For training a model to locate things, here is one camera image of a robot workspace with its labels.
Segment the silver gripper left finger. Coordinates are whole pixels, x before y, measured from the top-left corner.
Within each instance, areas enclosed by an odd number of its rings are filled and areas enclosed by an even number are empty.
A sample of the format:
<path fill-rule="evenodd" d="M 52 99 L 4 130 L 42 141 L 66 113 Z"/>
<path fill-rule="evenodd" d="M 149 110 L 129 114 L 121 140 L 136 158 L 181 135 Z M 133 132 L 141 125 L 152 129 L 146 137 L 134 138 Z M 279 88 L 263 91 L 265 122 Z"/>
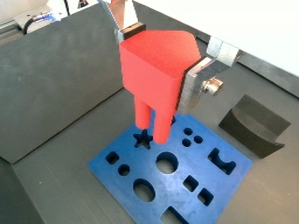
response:
<path fill-rule="evenodd" d="M 138 22 L 132 0 L 97 0 L 109 15 L 114 26 L 116 42 L 133 37 L 145 30 L 145 24 Z"/>

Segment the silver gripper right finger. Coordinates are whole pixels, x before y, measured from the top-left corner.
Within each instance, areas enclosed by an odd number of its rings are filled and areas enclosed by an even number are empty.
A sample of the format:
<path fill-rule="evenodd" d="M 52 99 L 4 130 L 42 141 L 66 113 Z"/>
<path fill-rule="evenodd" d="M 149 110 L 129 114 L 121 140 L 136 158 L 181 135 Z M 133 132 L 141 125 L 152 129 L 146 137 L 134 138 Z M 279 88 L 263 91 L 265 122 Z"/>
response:
<path fill-rule="evenodd" d="M 235 64 L 240 54 L 233 45 L 215 37 L 209 38 L 207 56 L 195 62 L 184 74 L 176 105 L 180 114 L 189 113 L 204 94 L 216 95 L 220 92 L 223 82 L 216 76 Z"/>

